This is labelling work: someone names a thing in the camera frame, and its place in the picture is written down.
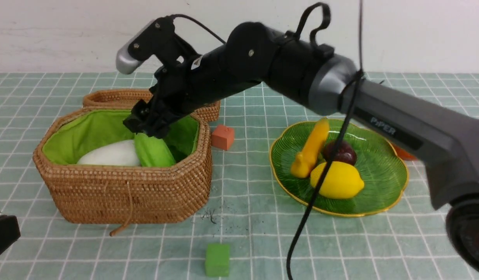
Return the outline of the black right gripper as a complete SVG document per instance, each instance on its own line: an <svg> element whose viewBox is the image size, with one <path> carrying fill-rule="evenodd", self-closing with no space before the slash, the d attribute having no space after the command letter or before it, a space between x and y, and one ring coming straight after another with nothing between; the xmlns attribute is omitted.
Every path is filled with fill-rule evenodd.
<svg viewBox="0 0 479 280"><path fill-rule="evenodd" d="M209 61L188 58L160 60L154 73L157 83L150 87L149 101L138 101L123 124L133 133L164 138L170 126L209 104Z"/></svg>

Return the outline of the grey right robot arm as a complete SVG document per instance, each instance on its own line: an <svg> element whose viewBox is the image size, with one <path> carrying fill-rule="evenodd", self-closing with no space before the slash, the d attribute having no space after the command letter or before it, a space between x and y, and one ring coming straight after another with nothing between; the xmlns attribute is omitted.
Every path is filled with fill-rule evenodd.
<svg viewBox="0 0 479 280"><path fill-rule="evenodd" d="M450 243L479 272L479 119L367 81L363 66L319 45L316 34L331 21L323 2L305 9L296 32L244 22L204 55L175 33L180 17L149 22L117 52L121 74L151 56L163 64L149 103L138 101L123 122L130 131L164 138L184 116L262 82L320 116L342 113L338 142L356 119L424 163L433 209L451 206Z"/></svg>

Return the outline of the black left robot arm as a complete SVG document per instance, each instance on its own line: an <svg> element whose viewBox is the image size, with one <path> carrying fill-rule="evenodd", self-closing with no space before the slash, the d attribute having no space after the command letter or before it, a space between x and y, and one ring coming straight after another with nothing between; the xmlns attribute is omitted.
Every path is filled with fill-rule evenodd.
<svg viewBox="0 0 479 280"><path fill-rule="evenodd" d="M0 256L21 237L20 226L15 215L0 212Z"/></svg>

